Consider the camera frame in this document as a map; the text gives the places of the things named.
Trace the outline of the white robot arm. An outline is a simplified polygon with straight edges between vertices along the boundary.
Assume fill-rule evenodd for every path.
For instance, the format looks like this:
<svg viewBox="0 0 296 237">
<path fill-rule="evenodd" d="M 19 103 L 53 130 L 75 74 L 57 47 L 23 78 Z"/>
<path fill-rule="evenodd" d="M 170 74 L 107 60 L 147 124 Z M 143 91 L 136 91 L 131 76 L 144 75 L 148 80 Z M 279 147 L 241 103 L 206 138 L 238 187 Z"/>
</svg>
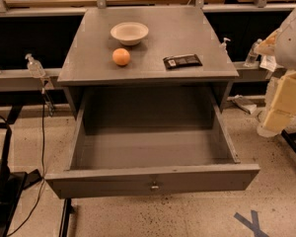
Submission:
<svg viewBox="0 0 296 237">
<path fill-rule="evenodd" d="M 255 52 L 273 56 L 276 63 L 287 70 L 279 79 L 270 79 L 265 111 L 257 129 L 258 135 L 273 137 L 296 116 L 296 8 Z"/>
</svg>

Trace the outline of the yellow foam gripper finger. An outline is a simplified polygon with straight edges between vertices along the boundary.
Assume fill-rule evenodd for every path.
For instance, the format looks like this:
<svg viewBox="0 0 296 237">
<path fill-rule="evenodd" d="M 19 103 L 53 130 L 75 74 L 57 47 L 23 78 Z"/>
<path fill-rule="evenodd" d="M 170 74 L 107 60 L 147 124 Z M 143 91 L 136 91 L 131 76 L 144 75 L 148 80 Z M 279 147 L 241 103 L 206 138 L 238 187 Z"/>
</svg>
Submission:
<svg viewBox="0 0 296 237">
<path fill-rule="evenodd" d="M 269 133 L 280 133 L 296 116 L 296 71 L 277 81 L 275 95 L 261 127 Z"/>
</svg>

